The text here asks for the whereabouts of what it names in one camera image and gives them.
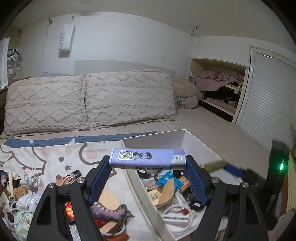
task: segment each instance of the white box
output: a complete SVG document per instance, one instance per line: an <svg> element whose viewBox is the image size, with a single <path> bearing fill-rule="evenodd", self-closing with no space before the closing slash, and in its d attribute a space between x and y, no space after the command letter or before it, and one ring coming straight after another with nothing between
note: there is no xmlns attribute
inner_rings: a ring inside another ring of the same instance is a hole
<svg viewBox="0 0 296 241"><path fill-rule="evenodd" d="M168 131L145 136L130 137L121 140L123 148L137 149L183 149L186 155L192 155L198 165L209 162L220 161L221 158L215 154L210 148L198 140L187 130ZM193 219L191 227L182 233L173 233L165 224L157 211L157 208L152 204L140 177L136 170L126 170L127 176L132 185L135 196L144 212L144 216L148 218L148 223L151 224L158 233L162 241L179 240L193 231L195 231L203 216L198 213ZM230 173L222 170L211 173L211 176L219 177L224 183L239 185L240 182ZM222 218L219 230L226 228L227 218Z"/></svg>

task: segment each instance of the white panel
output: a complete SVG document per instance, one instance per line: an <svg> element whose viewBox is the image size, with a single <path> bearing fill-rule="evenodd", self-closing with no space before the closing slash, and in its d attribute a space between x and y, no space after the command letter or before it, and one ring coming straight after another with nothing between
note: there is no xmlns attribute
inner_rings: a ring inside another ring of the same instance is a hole
<svg viewBox="0 0 296 241"><path fill-rule="evenodd" d="M290 117L296 69L258 52L252 52L251 59L253 73L238 118L239 126L268 150L274 138L292 147Z"/></svg>

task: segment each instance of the blue plastic wrapper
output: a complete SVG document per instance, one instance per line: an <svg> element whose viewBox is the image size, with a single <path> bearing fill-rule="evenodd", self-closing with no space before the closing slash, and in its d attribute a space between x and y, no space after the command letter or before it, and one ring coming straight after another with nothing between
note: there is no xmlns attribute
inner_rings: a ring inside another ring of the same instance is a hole
<svg viewBox="0 0 296 241"><path fill-rule="evenodd" d="M164 186L168 182L168 180L170 180L171 178L174 178L175 192L177 192L181 188L181 186L183 185L183 182L180 181L179 179L177 179L176 177L174 177L174 175L171 171L168 171L166 174L164 174L164 176L162 178L160 178L156 182L156 184Z"/></svg>

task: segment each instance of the pile of items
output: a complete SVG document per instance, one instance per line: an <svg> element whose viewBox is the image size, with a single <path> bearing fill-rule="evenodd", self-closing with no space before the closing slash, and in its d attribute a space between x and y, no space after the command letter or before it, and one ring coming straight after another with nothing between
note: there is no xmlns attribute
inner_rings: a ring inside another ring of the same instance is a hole
<svg viewBox="0 0 296 241"><path fill-rule="evenodd" d="M76 170L58 179L56 185L69 185L79 177L81 173ZM29 178L25 174L21 178L3 170L0 171L0 181L0 194L2 194L0 210L4 213L4 221L17 240L26 240L34 212L44 192L42 182L38 176ZM80 241L70 202L65 203L65 210L73 240ZM127 219L133 215L127 206L121 204L108 190L103 190L100 199L90 207L90 210L105 240L111 241L114 238L119 241L128 240L125 225Z"/></svg>
<svg viewBox="0 0 296 241"><path fill-rule="evenodd" d="M190 227L197 212L204 211L204 206L198 202L182 171L137 172L153 205L172 232L184 232Z"/></svg>

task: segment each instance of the cable knit pattern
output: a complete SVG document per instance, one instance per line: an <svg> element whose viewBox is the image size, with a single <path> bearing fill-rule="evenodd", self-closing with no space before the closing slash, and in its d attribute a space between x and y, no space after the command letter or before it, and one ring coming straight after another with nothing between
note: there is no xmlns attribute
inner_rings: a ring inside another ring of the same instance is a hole
<svg viewBox="0 0 296 241"><path fill-rule="evenodd" d="M85 79L82 75L14 82L7 92L1 137L85 130L84 97Z"/></svg>
<svg viewBox="0 0 296 241"><path fill-rule="evenodd" d="M88 129L176 115L170 76L154 69L86 76Z"/></svg>

